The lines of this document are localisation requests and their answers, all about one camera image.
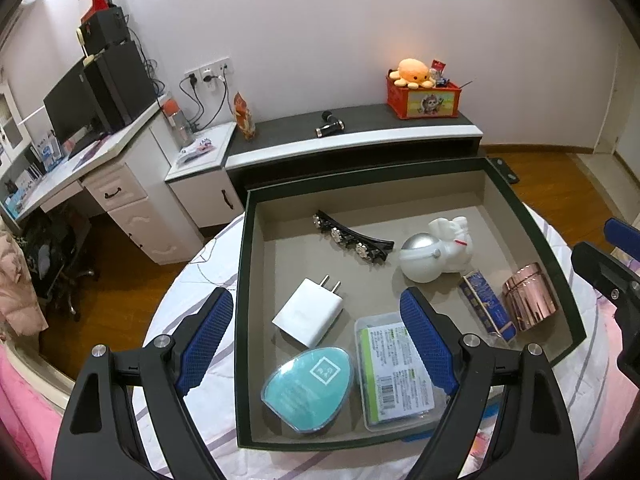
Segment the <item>blue gold rectangular box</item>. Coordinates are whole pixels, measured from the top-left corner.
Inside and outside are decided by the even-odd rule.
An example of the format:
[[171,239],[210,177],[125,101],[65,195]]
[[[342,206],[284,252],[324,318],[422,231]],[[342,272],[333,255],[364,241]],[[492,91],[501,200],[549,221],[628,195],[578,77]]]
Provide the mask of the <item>blue gold rectangular box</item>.
[[459,289],[488,334],[511,342],[518,331],[510,314],[480,271],[462,276]]

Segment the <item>orange octopus plush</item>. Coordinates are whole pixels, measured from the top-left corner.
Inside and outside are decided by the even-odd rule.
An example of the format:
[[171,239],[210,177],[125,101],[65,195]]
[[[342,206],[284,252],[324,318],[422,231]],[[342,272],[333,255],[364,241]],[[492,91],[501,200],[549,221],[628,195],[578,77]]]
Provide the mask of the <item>orange octopus plush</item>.
[[396,70],[388,74],[396,87],[416,89],[431,89],[436,81],[431,69],[423,62],[415,58],[404,58],[398,64]]

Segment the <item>pink quilt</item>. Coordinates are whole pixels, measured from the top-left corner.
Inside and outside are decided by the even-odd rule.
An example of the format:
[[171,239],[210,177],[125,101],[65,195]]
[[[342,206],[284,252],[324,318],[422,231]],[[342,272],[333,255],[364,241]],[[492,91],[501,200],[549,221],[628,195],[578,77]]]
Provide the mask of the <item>pink quilt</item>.
[[52,478],[66,402],[75,382],[32,352],[1,343],[1,422],[38,474]]

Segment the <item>black speaker box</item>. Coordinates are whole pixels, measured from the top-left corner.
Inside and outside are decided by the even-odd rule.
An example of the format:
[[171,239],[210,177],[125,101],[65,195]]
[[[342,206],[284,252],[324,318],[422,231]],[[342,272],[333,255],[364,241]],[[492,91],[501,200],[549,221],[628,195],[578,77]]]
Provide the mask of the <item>black speaker box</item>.
[[130,40],[124,11],[119,6],[96,11],[80,25],[79,30],[88,54],[98,54]]

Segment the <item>pink puffer jacket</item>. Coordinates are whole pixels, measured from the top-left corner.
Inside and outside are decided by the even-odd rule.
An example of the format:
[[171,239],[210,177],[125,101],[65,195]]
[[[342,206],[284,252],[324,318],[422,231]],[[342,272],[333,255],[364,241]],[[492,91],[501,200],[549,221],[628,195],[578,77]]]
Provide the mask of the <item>pink puffer jacket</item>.
[[37,336],[49,327],[21,247],[6,231],[1,231],[1,318],[18,336]]

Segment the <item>white striped table cloth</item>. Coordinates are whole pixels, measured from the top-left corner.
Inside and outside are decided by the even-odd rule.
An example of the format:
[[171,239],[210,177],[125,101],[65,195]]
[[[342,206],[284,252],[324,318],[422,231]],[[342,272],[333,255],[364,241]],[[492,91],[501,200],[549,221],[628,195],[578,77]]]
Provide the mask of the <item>white striped table cloth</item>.
[[[587,329],[586,339],[554,368],[576,438],[580,474],[587,477],[617,442],[637,389],[616,365],[620,329],[612,304],[573,272],[570,248],[560,233],[541,216],[534,220],[559,260]],[[243,223],[242,217],[232,220],[186,264],[152,317],[147,344],[175,333],[183,320],[201,310],[215,288],[236,292]],[[206,450],[229,479],[402,479],[424,448],[423,439],[329,452],[240,448],[233,358],[234,329],[228,327],[205,351],[196,385],[186,396]]]

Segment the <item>white glass door cabinet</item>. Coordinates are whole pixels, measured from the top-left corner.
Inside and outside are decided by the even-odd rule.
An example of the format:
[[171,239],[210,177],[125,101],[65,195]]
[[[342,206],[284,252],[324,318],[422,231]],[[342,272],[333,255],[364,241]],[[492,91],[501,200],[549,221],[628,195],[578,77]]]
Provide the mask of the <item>white glass door cabinet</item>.
[[32,144],[32,137],[22,124],[11,88],[6,81],[1,83],[1,165],[12,164]]

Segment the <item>black computer tower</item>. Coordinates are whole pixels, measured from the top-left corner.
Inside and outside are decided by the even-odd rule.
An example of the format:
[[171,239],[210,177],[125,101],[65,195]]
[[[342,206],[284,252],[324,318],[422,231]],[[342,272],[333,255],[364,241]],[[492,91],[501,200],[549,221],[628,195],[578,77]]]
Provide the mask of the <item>black computer tower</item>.
[[125,41],[81,63],[82,84],[102,129],[117,132],[130,125],[156,100],[152,81],[137,46]]

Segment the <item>white bedside cabinet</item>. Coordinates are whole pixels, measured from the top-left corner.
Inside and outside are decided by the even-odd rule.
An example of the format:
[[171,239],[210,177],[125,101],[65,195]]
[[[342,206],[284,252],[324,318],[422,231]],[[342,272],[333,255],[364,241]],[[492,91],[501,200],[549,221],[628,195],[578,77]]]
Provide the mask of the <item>white bedside cabinet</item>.
[[202,131],[180,150],[165,177],[199,229],[222,226],[244,212],[224,166],[235,127],[226,122]]

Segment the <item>pink black storage box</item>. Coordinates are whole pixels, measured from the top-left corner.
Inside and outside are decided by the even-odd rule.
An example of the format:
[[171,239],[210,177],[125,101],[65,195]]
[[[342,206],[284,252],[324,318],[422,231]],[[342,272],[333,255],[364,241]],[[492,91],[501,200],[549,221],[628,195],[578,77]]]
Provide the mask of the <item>pink black storage box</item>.
[[368,263],[338,246],[312,223],[325,212],[349,229],[401,245],[439,217],[468,219],[471,268],[492,289],[529,263],[548,280],[558,310],[515,339],[536,342],[551,363],[562,362],[586,336],[566,273],[542,229],[498,170],[484,158],[363,169],[253,188],[247,196],[235,306],[235,411],[243,448],[282,452],[335,451],[422,436],[439,411],[405,429],[371,431],[361,396],[353,392],[334,422],[302,436],[262,403],[267,378],[302,351],[273,325],[273,317],[306,278],[327,278],[343,310],[324,336],[328,346],[356,349],[360,318],[398,311],[409,281],[390,255]]

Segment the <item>rose gold metal tin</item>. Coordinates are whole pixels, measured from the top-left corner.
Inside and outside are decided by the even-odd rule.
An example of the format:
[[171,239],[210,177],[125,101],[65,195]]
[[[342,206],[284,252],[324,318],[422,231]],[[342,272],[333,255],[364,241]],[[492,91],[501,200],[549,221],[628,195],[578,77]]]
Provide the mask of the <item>rose gold metal tin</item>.
[[541,266],[529,263],[502,285],[506,310],[519,332],[526,332],[558,310]]

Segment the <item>white wall power strip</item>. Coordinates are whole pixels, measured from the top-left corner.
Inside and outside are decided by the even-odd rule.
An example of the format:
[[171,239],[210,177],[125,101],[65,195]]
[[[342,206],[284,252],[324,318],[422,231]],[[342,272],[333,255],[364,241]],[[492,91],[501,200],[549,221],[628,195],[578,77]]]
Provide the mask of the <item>white wall power strip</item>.
[[231,58],[226,56],[215,62],[206,63],[200,67],[186,70],[184,76],[189,78],[191,75],[197,76],[199,82],[204,82],[207,87],[215,87],[214,80],[228,77],[234,72]]

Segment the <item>low black white cabinet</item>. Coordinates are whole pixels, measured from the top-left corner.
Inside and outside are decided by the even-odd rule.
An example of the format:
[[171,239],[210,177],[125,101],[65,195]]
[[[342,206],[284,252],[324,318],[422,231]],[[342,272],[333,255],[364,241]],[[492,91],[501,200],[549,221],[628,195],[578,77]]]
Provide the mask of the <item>low black white cabinet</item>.
[[260,122],[251,141],[233,133],[224,169],[238,195],[319,174],[474,157],[483,139],[464,115],[400,119],[386,104],[336,108],[333,115],[345,130],[322,138],[319,112]]

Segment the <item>black computer monitor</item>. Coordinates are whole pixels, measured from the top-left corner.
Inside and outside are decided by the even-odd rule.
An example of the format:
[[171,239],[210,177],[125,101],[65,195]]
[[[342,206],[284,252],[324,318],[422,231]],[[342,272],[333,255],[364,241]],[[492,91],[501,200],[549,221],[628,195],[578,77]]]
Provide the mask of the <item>black computer monitor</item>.
[[58,81],[43,100],[56,140],[63,144],[79,130],[85,135],[76,143],[82,150],[100,135],[100,122],[96,108],[84,83],[84,63],[78,61]]

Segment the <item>white desk with drawers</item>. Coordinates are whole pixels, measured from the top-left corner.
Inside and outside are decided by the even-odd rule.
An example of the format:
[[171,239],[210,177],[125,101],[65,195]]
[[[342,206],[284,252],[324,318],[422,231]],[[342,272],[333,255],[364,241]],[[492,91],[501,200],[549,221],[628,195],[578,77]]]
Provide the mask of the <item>white desk with drawers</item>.
[[64,159],[35,186],[17,219],[86,191],[153,262],[191,260],[204,240],[165,182],[178,153],[166,101],[162,96],[127,127]]

